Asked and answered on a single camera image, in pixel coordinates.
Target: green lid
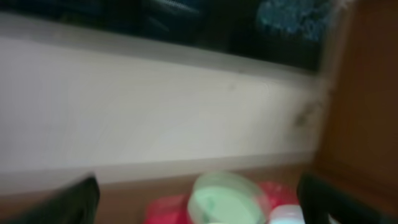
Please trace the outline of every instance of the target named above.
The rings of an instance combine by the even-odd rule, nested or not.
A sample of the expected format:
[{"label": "green lid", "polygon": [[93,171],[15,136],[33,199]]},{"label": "green lid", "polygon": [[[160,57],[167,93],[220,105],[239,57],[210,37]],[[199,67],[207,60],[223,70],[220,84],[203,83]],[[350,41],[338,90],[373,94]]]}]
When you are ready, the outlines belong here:
[{"label": "green lid", "polygon": [[227,172],[202,175],[193,187],[188,212],[195,224],[263,224],[256,198],[262,191],[249,180]]}]

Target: brown floor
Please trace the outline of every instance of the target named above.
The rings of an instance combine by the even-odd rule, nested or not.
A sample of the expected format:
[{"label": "brown floor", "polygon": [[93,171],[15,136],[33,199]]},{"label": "brown floor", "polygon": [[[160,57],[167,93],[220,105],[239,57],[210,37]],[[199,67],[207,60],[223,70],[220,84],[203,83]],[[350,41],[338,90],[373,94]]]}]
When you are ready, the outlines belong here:
[{"label": "brown floor", "polygon": [[[272,180],[296,188],[308,164],[263,167],[237,173],[255,182]],[[96,224],[138,224],[143,221],[145,207],[151,201],[168,195],[190,191],[197,175],[158,180],[102,185]],[[47,197],[50,192],[13,195],[0,198],[0,220],[23,211]]]}]

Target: brown wooden panel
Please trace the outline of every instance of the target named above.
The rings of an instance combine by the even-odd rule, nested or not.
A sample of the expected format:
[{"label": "brown wooden panel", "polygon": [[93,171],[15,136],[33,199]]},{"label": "brown wooden panel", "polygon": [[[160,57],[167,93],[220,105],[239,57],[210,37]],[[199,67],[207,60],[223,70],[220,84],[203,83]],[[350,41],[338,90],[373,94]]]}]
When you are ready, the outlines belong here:
[{"label": "brown wooden panel", "polygon": [[398,1],[358,1],[338,75],[315,167],[398,208]]}]

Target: wall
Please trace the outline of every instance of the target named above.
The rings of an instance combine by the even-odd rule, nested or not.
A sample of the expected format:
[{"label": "wall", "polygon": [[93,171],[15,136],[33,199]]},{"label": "wall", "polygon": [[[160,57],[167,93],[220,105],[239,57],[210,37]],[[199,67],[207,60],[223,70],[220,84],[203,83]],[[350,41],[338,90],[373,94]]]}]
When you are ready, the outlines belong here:
[{"label": "wall", "polygon": [[[294,127],[314,98],[303,71],[10,14],[0,21],[0,177],[313,151]],[[15,185],[8,192],[48,187]]]}]

